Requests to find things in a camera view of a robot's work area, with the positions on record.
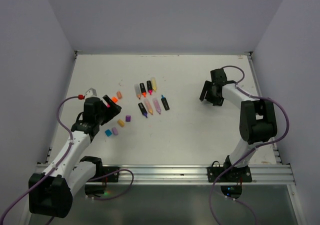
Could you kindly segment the neon orange highlighter cap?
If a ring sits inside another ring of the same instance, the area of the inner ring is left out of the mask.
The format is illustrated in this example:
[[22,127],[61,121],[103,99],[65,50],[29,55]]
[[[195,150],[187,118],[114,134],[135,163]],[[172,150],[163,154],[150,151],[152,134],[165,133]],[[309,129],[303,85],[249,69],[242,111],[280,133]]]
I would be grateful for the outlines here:
[[114,103],[117,103],[118,102],[118,99],[116,97],[112,97],[111,100],[114,102]]

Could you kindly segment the pastel orange highlighter cap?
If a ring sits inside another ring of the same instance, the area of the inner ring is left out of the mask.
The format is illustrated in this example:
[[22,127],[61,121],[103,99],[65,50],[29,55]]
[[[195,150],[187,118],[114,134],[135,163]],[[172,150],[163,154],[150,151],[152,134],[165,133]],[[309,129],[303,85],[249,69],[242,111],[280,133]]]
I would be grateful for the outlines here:
[[123,98],[122,93],[120,91],[118,91],[116,95],[119,100]]

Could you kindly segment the pastel yellow highlighter cap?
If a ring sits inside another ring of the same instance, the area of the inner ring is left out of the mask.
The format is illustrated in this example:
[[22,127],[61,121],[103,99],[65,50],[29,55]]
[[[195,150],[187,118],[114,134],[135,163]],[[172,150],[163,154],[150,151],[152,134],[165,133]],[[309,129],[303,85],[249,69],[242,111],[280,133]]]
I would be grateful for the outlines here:
[[124,127],[125,126],[125,122],[123,121],[123,120],[121,120],[121,119],[119,119],[118,121],[117,121],[117,123],[118,123],[118,125],[120,126],[120,127]]

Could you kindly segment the purple highlighter cap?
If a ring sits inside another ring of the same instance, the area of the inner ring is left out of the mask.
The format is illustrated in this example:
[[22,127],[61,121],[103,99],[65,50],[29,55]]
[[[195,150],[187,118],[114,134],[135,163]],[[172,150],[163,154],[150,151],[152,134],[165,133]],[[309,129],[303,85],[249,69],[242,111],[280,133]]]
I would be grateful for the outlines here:
[[131,115],[126,115],[125,116],[125,121],[130,122],[131,121]]

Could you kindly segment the pastel pink highlighter cap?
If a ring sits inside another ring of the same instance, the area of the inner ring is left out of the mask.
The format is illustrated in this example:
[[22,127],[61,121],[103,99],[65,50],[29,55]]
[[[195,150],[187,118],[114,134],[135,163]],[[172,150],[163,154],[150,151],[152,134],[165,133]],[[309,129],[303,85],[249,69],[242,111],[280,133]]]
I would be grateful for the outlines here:
[[117,130],[116,127],[113,127],[111,130],[112,130],[112,133],[113,133],[115,136],[117,136],[117,135],[119,134],[119,132],[118,132],[118,130]]

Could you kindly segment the blue highlighter cap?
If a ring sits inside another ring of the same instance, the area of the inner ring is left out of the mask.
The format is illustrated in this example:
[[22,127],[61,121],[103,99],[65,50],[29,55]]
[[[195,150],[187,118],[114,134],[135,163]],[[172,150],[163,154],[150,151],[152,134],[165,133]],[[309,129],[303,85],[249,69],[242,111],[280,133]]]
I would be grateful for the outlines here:
[[105,135],[106,135],[107,137],[110,137],[110,136],[112,135],[111,130],[107,129],[107,130],[105,131]]

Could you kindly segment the purple highlighter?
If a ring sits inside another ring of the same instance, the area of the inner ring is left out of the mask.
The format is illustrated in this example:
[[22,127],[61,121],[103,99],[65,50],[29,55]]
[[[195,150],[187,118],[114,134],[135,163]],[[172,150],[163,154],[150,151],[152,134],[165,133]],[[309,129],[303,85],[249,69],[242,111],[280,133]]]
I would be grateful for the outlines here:
[[142,102],[140,102],[140,103],[138,103],[138,107],[139,107],[139,109],[140,109],[141,114],[142,114],[144,117],[147,118],[147,117],[148,117],[148,112],[147,112],[144,104],[143,104]]

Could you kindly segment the pastel orange highlighter body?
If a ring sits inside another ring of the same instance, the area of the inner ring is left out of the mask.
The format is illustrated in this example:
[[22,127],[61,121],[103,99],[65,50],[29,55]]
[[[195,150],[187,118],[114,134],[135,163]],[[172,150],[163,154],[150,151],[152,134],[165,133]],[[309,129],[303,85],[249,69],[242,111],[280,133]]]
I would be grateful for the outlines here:
[[141,90],[140,90],[140,85],[139,84],[135,84],[134,85],[134,90],[135,90],[136,97],[140,100],[141,97],[142,97]]

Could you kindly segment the black neon orange highlighter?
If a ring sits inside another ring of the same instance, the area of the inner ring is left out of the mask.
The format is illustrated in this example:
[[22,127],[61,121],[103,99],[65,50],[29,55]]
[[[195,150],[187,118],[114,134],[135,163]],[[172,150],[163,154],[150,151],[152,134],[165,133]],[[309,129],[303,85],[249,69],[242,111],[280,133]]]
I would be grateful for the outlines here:
[[142,96],[145,98],[147,96],[145,84],[143,82],[140,83],[139,88],[140,88],[140,92],[141,92]]

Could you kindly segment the black neon pink highlighter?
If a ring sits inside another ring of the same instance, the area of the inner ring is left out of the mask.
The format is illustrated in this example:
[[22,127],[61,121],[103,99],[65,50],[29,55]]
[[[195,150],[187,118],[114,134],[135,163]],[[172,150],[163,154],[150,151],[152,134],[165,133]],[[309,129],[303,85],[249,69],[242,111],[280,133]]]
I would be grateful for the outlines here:
[[153,93],[153,87],[152,87],[152,82],[150,80],[146,81],[146,85],[147,85],[147,91],[150,95],[152,95]]

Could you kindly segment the black blue highlighter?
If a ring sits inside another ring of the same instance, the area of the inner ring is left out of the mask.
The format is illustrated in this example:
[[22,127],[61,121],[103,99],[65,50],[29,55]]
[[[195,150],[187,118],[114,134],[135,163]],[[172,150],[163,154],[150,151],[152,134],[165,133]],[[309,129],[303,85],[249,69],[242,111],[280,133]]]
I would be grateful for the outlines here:
[[170,109],[170,107],[169,107],[169,104],[168,104],[166,97],[163,94],[161,95],[161,102],[164,107],[164,110],[168,111]]

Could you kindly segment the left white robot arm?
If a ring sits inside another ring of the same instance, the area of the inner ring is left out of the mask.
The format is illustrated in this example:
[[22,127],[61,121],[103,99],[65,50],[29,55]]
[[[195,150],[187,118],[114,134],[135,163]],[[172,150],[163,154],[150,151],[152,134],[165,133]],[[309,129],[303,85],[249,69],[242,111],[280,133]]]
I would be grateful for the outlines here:
[[76,193],[91,179],[103,178],[104,169],[99,157],[85,156],[100,127],[121,112],[109,96],[85,96],[83,111],[69,128],[69,137],[53,162],[29,181],[29,211],[32,214],[65,218],[71,210]]

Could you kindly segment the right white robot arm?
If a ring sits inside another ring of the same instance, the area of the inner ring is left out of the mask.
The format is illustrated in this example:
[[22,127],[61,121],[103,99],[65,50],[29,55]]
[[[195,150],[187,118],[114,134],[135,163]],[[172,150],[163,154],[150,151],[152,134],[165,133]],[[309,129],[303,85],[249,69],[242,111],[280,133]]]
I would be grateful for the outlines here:
[[207,101],[221,107],[225,100],[236,106],[239,111],[239,140],[234,151],[224,162],[223,177],[235,181],[242,168],[249,165],[259,145],[269,142],[278,133],[274,105],[271,101],[240,91],[234,80],[227,79],[223,68],[210,72],[211,81],[205,81],[200,101]]

